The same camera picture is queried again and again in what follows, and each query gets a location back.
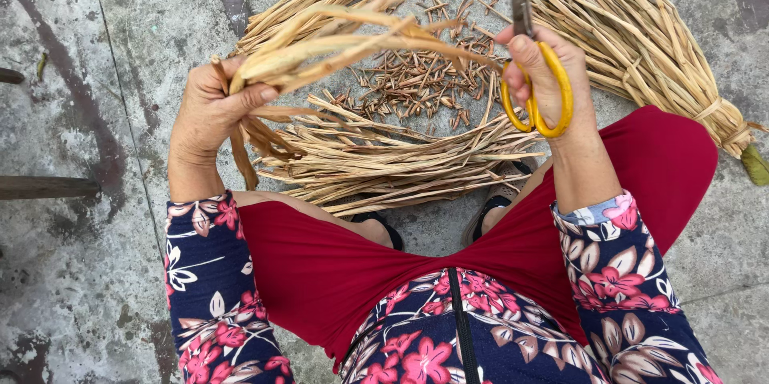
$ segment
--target zipper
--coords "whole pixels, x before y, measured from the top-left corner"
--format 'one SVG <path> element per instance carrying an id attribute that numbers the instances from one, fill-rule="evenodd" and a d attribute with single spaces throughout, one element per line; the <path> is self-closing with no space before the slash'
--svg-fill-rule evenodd
<path id="1" fill-rule="evenodd" d="M 481 384 L 481 379 L 478 377 L 478 365 L 475 360 L 473 338 L 470 335 L 470 320 L 467 318 L 467 312 L 462 307 L 459 275 L 455 267 L 448 269 L 448 283 L 451 287 L 451 305 L 454 308 L 454 317 L 457 320 L 457 345 L 462 355 L 465 381 L 467 384 Z"/>
<path id="2" fill-rule="evenodd" d="M 342 360 L 339 363 L 340 367 L 344 367 L 344 364 L 347 362 L 348 358 L 352 355 L 352 352 L 358 346 L 360 341 L 363 340 L 363 338 L 365 338 L 366 336 L 368 336 L 368 334 L 370 332 L 374 331 L 374 329 L 376 329 L 377 327 L 383 325 L 385 323 L 384 321 L 386 319 L 387 319 L 387 317 L 382 318 L 382 319 L 378 320 L 377 322 L 371 324 L 366 330 L 364 330 L 361 334 L 358 335 L 358 337 L 356 337 L 352 341 L 352 343 L 350 344 L 350 347 L 347 348 L 347 352 L 344 354 L 344 357 L 342 357 Z"/>

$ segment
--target hand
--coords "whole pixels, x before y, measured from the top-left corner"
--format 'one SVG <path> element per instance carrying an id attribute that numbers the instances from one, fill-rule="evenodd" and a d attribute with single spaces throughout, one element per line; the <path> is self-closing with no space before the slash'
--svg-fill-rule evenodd
<path id="1" fill-rule="evenodd" d="M 221 62 L 231 78 L 245 57 Z M 193 68 L 181 96 L 181 107 L 171 131 L 168 153 L 168 188 L 173 202 L 191 202 L 225 192 L 216 171 L 216 154 L 236 129 L 238 120 L 252 109 L 278 97 L 275 88 L 250 85 L 238 94 L 225 97 L 219 77 L 211 64 Z"/>
<path id="2" fill-rule="evenodd" d="M 572 115 L 572 123 L 564 135 L 574 135 L 575 130 L 591 132 L 597 130 L 595 111 L 590 97 L 588 68 L 584 61 L 582 49 L 539 25 L 533 26 L 533 37 L 553 48 L 572 84 L 574 114 Z M 495 40 L 507 45 L 513 62 L 519 64 L 529 75 L 534 94 L 537 96 L 539 113 L 548 127 L 554 128 L 561 118 L 561 88 L 558 86 L 553 72 L 544 62 L 539 46 L 527 35 L 514 35 L 512 26 L 502 30 Z M 502 78 L 507 83 L 515 104 L 525 106 L 526 101 L 531 97 L 531 89 L 524 81 L 523 72 L 518 67 L 511 65 L 505 70 Z"/>
<path id="3" fill-rule="evenodd" d="M 221 62 L 231 78 L 245 56 Z M 211 64 L 193 68 L 187 76 L 181 107 L 171 131 L 171 162 L 188 165 L 215 165 L 216 154 L 225 139 L 249 111 L 278 97 L 266 84 L 250 85 L 238 94 L 225 97 L 219 77 Z"/>

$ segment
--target sleeve cuff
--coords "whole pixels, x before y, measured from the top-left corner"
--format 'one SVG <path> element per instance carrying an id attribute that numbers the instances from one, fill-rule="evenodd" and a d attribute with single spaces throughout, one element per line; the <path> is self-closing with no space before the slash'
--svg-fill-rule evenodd
<path id="1" fill-rule="evenodd" d="M 195 202 L 168 202 L 167 206 L 165 233 L 169 238 L 195 234 L 208 237 L 209 230 L 219 225 L 226 225 L 230 231 L 237 231 L 238 238 L 242 237 L 232 191 Z"/>
<path id="2" fill-rule="evenodd" d="M 627 190 L 622 189 L 622 191 L 624 193 L 620 196 L 603 201 L 600 204 L 574 210 L 567 215 L 561 214 L 558 210 L 558 202 L 554 202 L 552 205 L 553 216 L 573 225 L 586 226 L 598 225 L 612 219 L 617 219 L 626 212 L 637 212 L 638 208 L 635 204 L 635 198 Z"/>

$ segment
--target finger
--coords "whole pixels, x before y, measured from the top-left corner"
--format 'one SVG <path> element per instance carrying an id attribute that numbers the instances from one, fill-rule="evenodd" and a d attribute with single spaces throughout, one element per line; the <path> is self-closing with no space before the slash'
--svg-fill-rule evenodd
<path id="1" fill-rule="evenodd" d="M 531 89 L 529 88 L 528 84 L 523 84 L 519 89 L 515 90 L 513 101 L 516 105 L 524 108 L 529 97 L 531 97 Z"/>
<path id="2" fill-rule="evenodd" d="M 511 89 L 519 89 L 525 82 L 524 72 L 522 72 L 515 64 L 510 64 L 505 69 L 505 73 L 502 75 L 505 82 L 510 85 Z"/>
<path id="3" fill-rule="evenodd" d="M 232 58 L 223 59 L 221 61 L 221 66 L 225 69 L 225 75 L 228 78 L 232 78 L 232 75 L 236 74 L 236 70 L 238 70 L 238 67 L 245 62 L 246 58 L 248 58 L 247 55 L 241 54 Z"/>
<path id="4" fill-rule="evenodd" d="M 532 34 L 534 40 L 545 42 L 550 45 L 562 62 L 577 59 L 581 54 L 584 55 L 579 47 L 570 43 L 549 28 L 545 28 L 541 25 L 534 25 Z"/>
<path id="5" fill-rule="evenodd" d="M 241 118 L 250 111 L 278 98 L 278 90 L 267 84 L 254 84 L 221 100 L 221 108 L 232 118 Z"/>
<path id="6" fill-rule="evenodd" d="M 513 61 L 524 69 L 535 87 L 552 88 L 555 82 L 553 72 L 544 62 L 542 52 L 526 35 L 516 35 L 510 44 Z"/>
<path id="7" fill-rule="evenodd" d="M 513 39 L 513 35 L 513 25 L 508 25 L 507 28 L 500 31 L 499 34 L 494 37 L 494 41 L 496 43 L 501 43 L 502 45 L 507 45 Z"/>
<path id="8" fill-rule="evenodd" d="M 231 78 L 235 74 L 238 67 L 245 61 L 246 55 L 237 55 L 232 58 L 227 58 L 221 61 L 221 66 L 225 71 L 227 79 Z M 214 70 L 214 66 L 211 64 L 204 64 L 199 67 L 193 68 L 190 71 L 187 81 L 193 84 L 205 92 L 221 91 L 221 80 L 219 75 Z"/>

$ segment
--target yellow scissors handle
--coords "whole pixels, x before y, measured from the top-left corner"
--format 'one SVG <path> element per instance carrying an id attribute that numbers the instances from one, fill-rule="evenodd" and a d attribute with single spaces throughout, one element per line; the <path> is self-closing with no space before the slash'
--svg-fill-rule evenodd
<path id="1" fill-rule="evenodd" d="M 558 125 L 555 126 L 555 129 L 550 129 L 548 128 L 548 125 L 544 123 L 542 116 L 539 114 L 537 99 L 533 94 L 533 85 L 531 84 L 531 80 L 526 72 L 524 72 L 524 79 L 526 80 L 526 84 L 528 84 L 529 89 L 531 90 L 531 97 L 529 97 L 529 99 L 526 101 L 526 111 L 529 114 L 529 124 L 524 124 L 515 115 L 513 110 L 513 103 L 510 100 L 510 93 L 508 92 L 507 83 L 504 79 L 500 79 L 499 84 L 500 90 L 502 91 L 502 106 L 505 108 L 507 117 L 513 123 L 516 129 L 522 132 L 531 132 L 531 125 L 533 124 L 534 127 L 537 128 L 537 131 L 539 131 L 539 133 L 545 138 L 557 138 L 564 133 L 566 128 L 569 126 L 569 123 L 572 122 L 572 114 L 574 113 L 572 84 L 569 82 L 569 76 L 553 48 L 551 48 L 547 43 L 543 42 L 537 42 L 537 45 L 539 46 L 540 51 L 542 51 L 544 62 L 547 63 L 548 67 L 552 70 L 555 79 L 558 81 L 558 86 L 561 87 L 561 118 L 558 120 Z M 505 69 L 507 69 L 508 65 L 510 65 L 510 62 L 505 62 L 505 67 L 502 69 L 503 74 L 505 73 Z"/>

